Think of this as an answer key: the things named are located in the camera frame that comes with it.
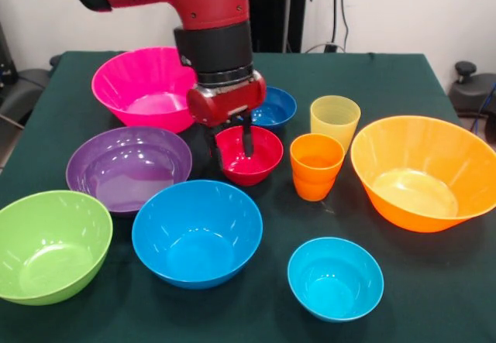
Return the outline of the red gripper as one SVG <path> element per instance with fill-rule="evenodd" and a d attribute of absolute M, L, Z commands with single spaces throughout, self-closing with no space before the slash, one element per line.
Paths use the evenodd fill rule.
<path fill-rule="evenodd" d="M 217 144 L 215 127 L 226 123 L 231 117 L 242 115 L 243 150 L 245 156 L 253 155 L 250 112 L 263 104 L 267 84 L 258 71 L 241 83 L 225 87 L 206 88 L 195 85 L 187 93 L 188 110 L 195 122 L 208 126 L 207 143 L 211 159 L 222 170 L 222 154 Z"/>

